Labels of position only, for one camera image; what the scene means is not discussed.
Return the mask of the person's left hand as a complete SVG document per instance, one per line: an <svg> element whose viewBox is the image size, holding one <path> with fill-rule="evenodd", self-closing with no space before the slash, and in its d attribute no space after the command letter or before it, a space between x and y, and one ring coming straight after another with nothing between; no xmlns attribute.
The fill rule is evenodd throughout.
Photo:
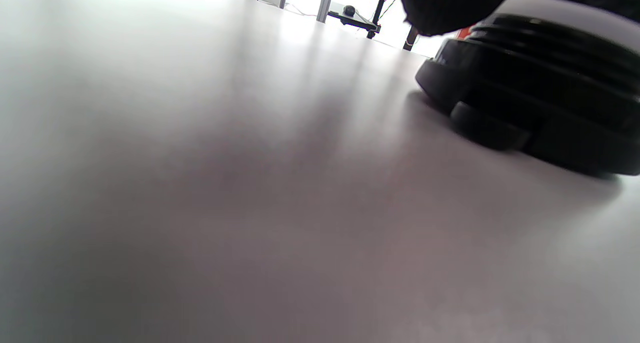
<svg viewBox="0 0 640 343"><path fill-rule="evenodd" d="M425 37L458 31L489 17L505 0L401 0L406 22Z"/></svg>

